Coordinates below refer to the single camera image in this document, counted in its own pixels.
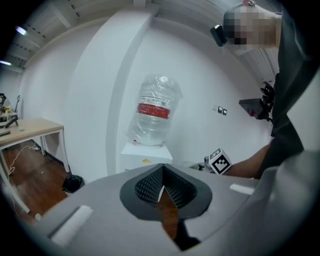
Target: red label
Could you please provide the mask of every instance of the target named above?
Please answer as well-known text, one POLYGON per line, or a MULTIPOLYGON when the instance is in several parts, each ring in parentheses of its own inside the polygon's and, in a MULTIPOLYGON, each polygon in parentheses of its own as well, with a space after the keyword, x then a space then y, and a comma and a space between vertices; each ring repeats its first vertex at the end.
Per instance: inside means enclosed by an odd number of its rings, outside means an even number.
POLYGON ((164 119, 168 119, 170 114, 170 109, 144 103, 140 103, 136 111, 140 114, 164 119))

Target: plastic wrap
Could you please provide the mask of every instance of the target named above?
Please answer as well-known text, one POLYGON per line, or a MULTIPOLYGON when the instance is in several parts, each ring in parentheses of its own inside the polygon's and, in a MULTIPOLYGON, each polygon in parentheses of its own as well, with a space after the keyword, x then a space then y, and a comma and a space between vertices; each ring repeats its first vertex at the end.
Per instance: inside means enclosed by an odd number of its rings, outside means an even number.
POLYGON ((159 74, 147 75, 138 93, 136 109, 127 131, 129 139, 147 146, 164 143, 182 98, 175 79, 159 74))

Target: ceiling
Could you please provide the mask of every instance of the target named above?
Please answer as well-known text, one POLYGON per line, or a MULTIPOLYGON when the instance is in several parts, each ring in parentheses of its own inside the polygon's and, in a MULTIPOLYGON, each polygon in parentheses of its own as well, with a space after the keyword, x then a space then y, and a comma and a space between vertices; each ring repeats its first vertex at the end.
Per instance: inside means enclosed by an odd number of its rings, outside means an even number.
MULTIPOLYGON (((80 24, 111 17, 118 10, 141 0, 48 0, 43 2, 21 25, 27 36, 16 33, 4 61, 23 68, 27 61, 52 39, 80 24)), ((158 17, 183 23, 210 37, 209 29, 221 24, 224 12, 239 0, 146 0, 160 4, 158 17)), ((275 0, 256 0, 257 5, 272 12, 281 12, 275 0)), ((257 81, 273 81, 278 72, 274 49, 249 52, 231 50, 257 81)))

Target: white pedestal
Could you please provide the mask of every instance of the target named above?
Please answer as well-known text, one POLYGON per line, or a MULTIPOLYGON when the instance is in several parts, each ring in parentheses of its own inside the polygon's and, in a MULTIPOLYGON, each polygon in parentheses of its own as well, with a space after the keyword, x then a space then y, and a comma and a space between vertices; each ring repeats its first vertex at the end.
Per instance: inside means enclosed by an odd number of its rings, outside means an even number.
POLYGON ((128 142, 121 152, 121 164, 125 170, 170 163, 172 163, 172 156, 165 145, 145 146, 128 142))

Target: wooden floor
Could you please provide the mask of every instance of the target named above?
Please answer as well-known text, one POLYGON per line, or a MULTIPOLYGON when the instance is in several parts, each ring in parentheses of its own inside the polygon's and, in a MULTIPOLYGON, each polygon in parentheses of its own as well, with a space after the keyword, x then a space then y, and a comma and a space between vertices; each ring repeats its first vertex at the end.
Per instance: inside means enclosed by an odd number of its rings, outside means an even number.
MULTIPOLYGON (((3 152, 8 167, 19 151, 25 146, 32 146, 31 141, 12 146, 3 152)), ((29 207, 30 213, 25 213, 17 203, 15 210, 22 220, 32 223, 35 215, 43 215, 54 205, 67 197, 62 190, 62 184, 68 175, 63 166, 43 156, 41 151, 25 149, 14 163, 15 170, 10 175, 10 182, 15 186, 22 201, 29 207)), ((157 208, 163 215, 163 228, 174 239, 177 234, 178 209, 166 193, 163 191, 157 208)))

